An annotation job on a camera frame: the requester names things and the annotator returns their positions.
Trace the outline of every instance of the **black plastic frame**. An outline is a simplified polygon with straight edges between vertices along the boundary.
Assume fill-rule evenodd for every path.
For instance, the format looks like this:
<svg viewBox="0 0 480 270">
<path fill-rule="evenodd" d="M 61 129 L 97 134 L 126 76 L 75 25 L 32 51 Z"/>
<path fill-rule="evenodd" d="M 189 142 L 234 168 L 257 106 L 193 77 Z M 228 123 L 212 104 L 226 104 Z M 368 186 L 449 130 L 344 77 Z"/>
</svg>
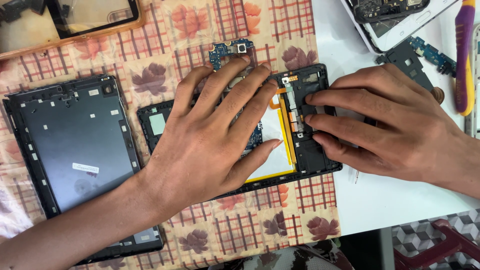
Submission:
<svg viewBox="0 0 480 270">
<path fill-rule="evenodd" d="M 267 82 L 270 79 L 275 79 L 275 80 L 278 81 L 278 84 L 281 85 L 282 84 L 281 78 L 286 73 L 289 73 L 289 72 L 283 72 L 283 73 L 272 75 L 272 76 L 268 77 L 265 82 Z M 319 73 L 321 75 L 321 77 L 319 78 L 320 86 L 321 86 L 320 90 L 328 89 L 328 87 L 329 87 L 328 75 L 327 75 L 326 66 L 324 64 L 315 64 L 315 65 L 312 65 L 312 66 L 309 66 L 309 67 L 305 67 L 305 68 L 302 68 L 302 69 L 299 69 L 299 70 L 292 71 L 292 75 L 297 75 L 299 77 L 299 81 L 302 78 L 308 77 L 310 74 L 313 74 L 313 73 Z M 282 95 L 284 95 L 284 100 L 285 100 L 285 102 L 287 104 L 287 107 L 288 107 L 289 103 L 288 103 L 287 95 L 286 94 L 282 94 Z M 306 105 L 306 103 L 305 103 L 305 96 L 306 95 L 307 94 L 305 94 L 302 97 L 299 97 L 299 96 L 297 96 L 297 92 L 296 92 L 295 100 L 296 100 L 297 107 L 300 107 L 301 105 Z M 156 113 L 152 113 L 153 108 L 155 108 L 157 110 Z M 159 104 L 154 104 L 154 105 L 151 105 L 151 106 L 148 106 L 148 107 L 141 108 L 141 109 L 137 110 L 137 117 L 138 117 L 138 120 L 140 122 L 140 125 L 142 126 L 142 130 L 143 130 L 145 139 L 147 141 L 147 145 L 148 145 L 148 149 L 149 149 L 150 153 L 152 153 L 153 150 L 155 149 L 155 146 L 156 146 L 158 140 L 160 139 L 161 135 L 157 135 L 157 136 L 153 135 L 153 131 L 152 131 L 152 128 L 151 128 L 151 125 L 150 125 L 149 117 L 152 116 L 152 115 L 155 115 L 155 114 L 163 113 L 164 117 L 167 119 L 168 116 L 169 116 L 169 112 L 171 111 L 172 108 L 173 108 L 173 101 L 171 100 L 171 101 L 166 101 L 166 102 L 162 102 L 162 103 L 159 103 Z M 336 111 L 335 111 L 334 107 L 325 106 L 325 113 L 336 116 Z M 310 144 L 311 147 L 317 147 L 318 149 L 322 149 L 322 147 L 318 143 L 311 140 L 311 136 L 312 136 L 312 134 L 304 135 L 303 138 L 298 138 L 296 136 L 293 136 L 292 137 L 293 143 L 296 144 L 297 142 L 298 143 L 308 142 L 308 144 Z M 285 174 L 285 175 L 282 175 L 282 176 L 272 177 L 272 178 L 268 178 L 268 179 L 264 179 L 264 180 L 259 180 L 259 181 L 256 181 L 256 182 L 246 183 L 237 190 L 222 194 L 222 195 L 217 196 L 213 199 L 218 199 L 218 198 L 231 196 L 231 195 L 235 195 L 235 194 L 241 194 L 241 193 L 254 191 L 254 190 L 258 190 L 258 189 L 262 189 L 262 188 L 266 188 L 266 187 L 270 187 L 270 186 L 274 186 L 274 185 L 278 185 L 278 184 L 284 184 L 284 183 L 288 183 L 288 182 L 292 182 L 292 181 L 296 181 L 296 180 L 315 177 L 315 176 L 319 176 L 319 175 L 323 175 L 323 174 L 327 174 L 327 173 L 331 173 L 331 172 L 337 172 L 337 171 L 342 170 L 342 168 L 343 168 L 342 163 L 329 159 L 325 155 L 325 153 L 323 152 L 323 157 L 324 157 L 324 160 L 325 160 L 325 168 L 326 169 L 323 170 L 323 171 L 319 171 L 319 172 L 315 171 L 315 172 L 302 173 L 301 171 L 303 169 L 305 169 L 305 164 L 303 164 L 301 162 L 301 155 L 302 155 L 302 153 L 304 153 L 303 152 L 304 150 L 303 149 L 302 149 L 302 151 L 300 151 L 298 149 L 295 149 L 295 150 L 296 150 L 295 154 L 296 154 L 296 158 L 297 158 L 297 164 L 296 164 L 297 171 L 296 172 L 288 173 L 288 174 Z"/>
</svg>

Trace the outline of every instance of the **table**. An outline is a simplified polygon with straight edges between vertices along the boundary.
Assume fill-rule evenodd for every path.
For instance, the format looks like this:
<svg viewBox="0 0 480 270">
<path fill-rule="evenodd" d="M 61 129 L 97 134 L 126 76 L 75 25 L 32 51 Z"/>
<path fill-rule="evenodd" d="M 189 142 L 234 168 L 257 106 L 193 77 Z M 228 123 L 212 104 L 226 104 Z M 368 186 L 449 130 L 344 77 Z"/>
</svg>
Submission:
<svg viewBox="0 0 480 270">
<path fill-rule="evenodd" d="M 455 17 L 460 6 L 461 1 L 416 33 L 452 59 L 456 59 Z M 313 1 L 313 10 L 319 58 L 327 65 L 330 83 L 375 65 L 376 56 L 368 51 L 339 0 Z M 432 84 L 445 92 L 442 108 L 463 130 L 464 118 L 456 112 L 453 102 L 453 79 L 438 73 L 437 67 L 424 58 L 421 62 Z M 342 109 L 337 113 L 363 120 Z M 349 166 L 334 173 L 342 235 L 480 208 L 480 200 L 426 183 L 361 173 L 354 184 L 355 173 Z"/>
</svg>

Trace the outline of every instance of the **blue circuit board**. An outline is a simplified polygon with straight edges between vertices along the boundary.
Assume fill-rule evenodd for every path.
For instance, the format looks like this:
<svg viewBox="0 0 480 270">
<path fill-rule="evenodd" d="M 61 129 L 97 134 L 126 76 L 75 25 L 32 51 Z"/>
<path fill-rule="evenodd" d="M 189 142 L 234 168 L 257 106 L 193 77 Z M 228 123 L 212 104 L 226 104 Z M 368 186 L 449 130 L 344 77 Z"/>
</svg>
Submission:
<svg viewBox="0 0 480 270">
<path fill-rule="evenodd" d="M 251 48 L 253 48 L 253 42 L 245 38 L 240 38 L 239 40 L 233 40 L 226 43 L 216 43 L 208 54 L 213 69 L 217 71 L 222 67 L 222 57 L 234 55 L 236 53 L 246 53 L 247 49 Z"/>
<path fill-rule="evenodd" d="M 438 66 L 438 72 L 442 74 L 452 74 L 456 77 L 456 62 L 443 53 L 438 53 L 438 50 L 430 44 L 425 44 L 425 41 L 419 37 L 409 37 L 408 42 L 412 46 L 415 53 L 420 57 L 425 57 L 430 63 Z"/>
</svg>

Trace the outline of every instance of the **plaid tablecloth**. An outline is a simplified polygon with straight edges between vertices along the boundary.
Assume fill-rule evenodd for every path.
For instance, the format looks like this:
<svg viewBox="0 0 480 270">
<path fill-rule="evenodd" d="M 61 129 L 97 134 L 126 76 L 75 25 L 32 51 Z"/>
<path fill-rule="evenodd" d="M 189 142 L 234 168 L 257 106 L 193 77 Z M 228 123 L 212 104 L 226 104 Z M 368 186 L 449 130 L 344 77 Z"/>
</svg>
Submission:
<svg viewBox="0 0 480 270">
<path fill-rule="evenodd" d="M 318 63 L 310 0 L 146 0 L 144 10 L 141 28 L 0 62 L 0 94 L 114 75 L 146 163 L 137 109 L 173 99 L 177 83 L 208 62 L 213 43 L 248 38 L 255 44 L 252 67 L 269 61 L 272 73 Z M 125 16 L 119 11 L 109 20 Z M 2 241 L 45 216 L 3 107 L 0 112 Z M 74 269 L 196 269 L 340 235 L 332 175 L 193 205 L 161 227 L 162 251 Z"/>
</svg>

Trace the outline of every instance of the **tiled floor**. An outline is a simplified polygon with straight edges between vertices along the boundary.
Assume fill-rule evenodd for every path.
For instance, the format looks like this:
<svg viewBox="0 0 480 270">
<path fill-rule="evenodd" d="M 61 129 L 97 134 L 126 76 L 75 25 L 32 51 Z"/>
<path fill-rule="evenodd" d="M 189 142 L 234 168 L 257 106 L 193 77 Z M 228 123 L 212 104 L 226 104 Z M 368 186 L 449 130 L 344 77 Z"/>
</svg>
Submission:
<svg viewBox="0 0 480 270">
<path fill-rule="evenodd" d="M 403 255 L 412 257 L 445 239 L 430 222 L 445 219 L 458 232 L 480 245 L 480 209 L 461 212 L 428 220 L 415 221 L 392 227 L 393 245 Z M 480 263 L 463 253 L 456 253 L 430 266 L 430 270 L 458 270 Z"/>
</svg>

